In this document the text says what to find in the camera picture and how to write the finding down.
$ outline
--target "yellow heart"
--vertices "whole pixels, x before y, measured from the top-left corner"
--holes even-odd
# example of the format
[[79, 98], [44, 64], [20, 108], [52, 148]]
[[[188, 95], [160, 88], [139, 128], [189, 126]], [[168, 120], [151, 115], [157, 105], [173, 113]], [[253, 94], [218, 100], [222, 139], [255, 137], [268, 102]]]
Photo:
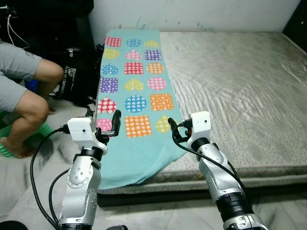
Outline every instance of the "yellow heart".
[[119, 51], [117, 49], [105, 49], [104, 57], [108, 60], [116, 59], [119, 57]]
[[159, 47], [159, 43], [154, 41], [154, 40], [150, 40], [144, 43], [144, 46], [146, 47]]
[[155, 127], [157, 128], [157, 130], [160, 132], [160, 133], [166, 133], [168, 132], [169, 130], [171, 130], [171, 126], [169, 125], [168, 123], [168, 120], [169, 117], [166, 116], [166, 115], [163, 115], [158, 121], [157, 123], [155, 124]]
[[132, 78], [130, 81], [128, 81], [125, 84], [125, 89], [128, 90], [128, 91], [131, 91], [131, 90], [143, 90], [144, 89], [144, 85], [143, 85], [142, 82], [140, 82], [136, 78]]

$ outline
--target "purple square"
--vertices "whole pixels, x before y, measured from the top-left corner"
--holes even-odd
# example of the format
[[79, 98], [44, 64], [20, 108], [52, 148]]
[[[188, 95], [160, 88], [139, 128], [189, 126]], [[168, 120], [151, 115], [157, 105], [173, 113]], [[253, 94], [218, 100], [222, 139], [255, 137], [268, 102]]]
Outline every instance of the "purple square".
[[162, 55], [160, 50], [147, 49], [144, 51], [145, 60], [161, 60]]
[[100, 92], [117, 92], [118, 79], [117, 78], [102, 78], [100, 81]]

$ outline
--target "polka dot heart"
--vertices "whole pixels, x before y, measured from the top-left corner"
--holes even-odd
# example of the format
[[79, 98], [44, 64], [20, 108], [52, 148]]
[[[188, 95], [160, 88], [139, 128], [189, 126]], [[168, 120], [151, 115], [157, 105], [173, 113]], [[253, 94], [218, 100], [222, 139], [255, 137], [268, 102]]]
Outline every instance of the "polka dot heart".
[[118, 79], [117, 78], [101, 78], [100, 80], [100, 92], [117, 92], [118, 91]]
[[144, 137], [153, 133], [149, 117], [146, 115], [125, 117], [125, 128], [129, 138]]
[[105, 49], [103, 56], [108, 60], [116, 59], [119, 57], [119, 51], [117, 49]]
[[149, 40], [144, 43], [144, 46], [146, 47], [159, 47], [159, 43], [154, 40]]
[[102, 66], [101, 69], [100, 69], [100, 75], [107, 75], [107, 74], [117, 74], [118, 73], [118, 68], [111, 65], [111, 64], [108, 64], [106, 66]]
[[164, 71], [164, 67], [160, 63], [155, 62], [155, 63], [152, 63], [152, 64], [148, 64], [147, 70], [150, 73], [161, 74]]
[[155, 124], [155, 127], [157, 128], [157, 130], [160, 132], [160, 133], [166, 133], [168, 132], [169, 130], [171, 130], [171, 126], [169, 125], [168, 123], [168, 120], [169, 117], [166, 116], [166, 115], [163, 115], [158, 121], [157, 123]]
[[166, 81], [163, 78], [150, 78], [147, 81], [147, 85], [152, 90], [162, 90], [166, 87]]
[[143, 74], [143, 63], [141, 62], [126, 62], [125, 74]]
[[161, 60], [162, 55], [160, 50], [147, 49], [144, 51], [145, 60]]
[[146, 100], [140, 95], [133, 95], [126, 99], [124, 105], [129, 112], [137, 113], [145, 109]]
[[102, 114], [104, 111], [108, 114], [113, 113], [116, 110], [116, 103], [107, 97], [98, 101], [97, 113]]
[[106, 37], [105, 44], [108, 46], [120, 46], [121, 45], [121, 38], [118, 37]]
[[112, 120], [111, 119], [97, 119], [97, 127], [101, 128], [101, 131], [110, 131], [112, 129]]
[[169, 93], [150, 95], [150, 105], [153, 111], [171, 110], [174, 108], [172, 96]]
[[125, 54], [126, 59], [135, 59], [135, 60], [141, 60], [142, 55], [136, 51], [136, 50], [131, 50], [131, 52]]
[[141, 40], [137, 38], [132, 38], [127, 41], [129, 47], [138, 47], [141, 43]]
[[136, 78], [132, 78], [125, 84], [125, 89], [128, 91], [132, 90], [143, 90], [144, 85], [141, 81], [137, 80]]

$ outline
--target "white wall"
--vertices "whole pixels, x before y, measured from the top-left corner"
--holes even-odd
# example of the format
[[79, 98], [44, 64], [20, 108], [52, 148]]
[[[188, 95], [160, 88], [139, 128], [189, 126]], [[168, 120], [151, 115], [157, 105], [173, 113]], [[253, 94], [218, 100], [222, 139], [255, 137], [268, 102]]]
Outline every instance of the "white wall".
[[95, 44], [111, 28], [282, 31], [300, 0], [95, 0]]

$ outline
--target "bare foot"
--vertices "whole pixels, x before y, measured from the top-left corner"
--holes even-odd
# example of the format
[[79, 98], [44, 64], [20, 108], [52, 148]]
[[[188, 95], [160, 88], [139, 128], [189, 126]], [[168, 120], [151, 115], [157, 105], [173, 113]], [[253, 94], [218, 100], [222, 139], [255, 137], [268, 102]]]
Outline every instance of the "bare foot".
[[57, 111], [55, 109], [49, 107], [49, 115], [56, 114], [56, 113]]
[[1, 144], [17, 158], [25, 158], [33, 155], [34, 151], [29, 147], [21, 144], [13, 144], [8, 141], [7, 137], [0, 139]]

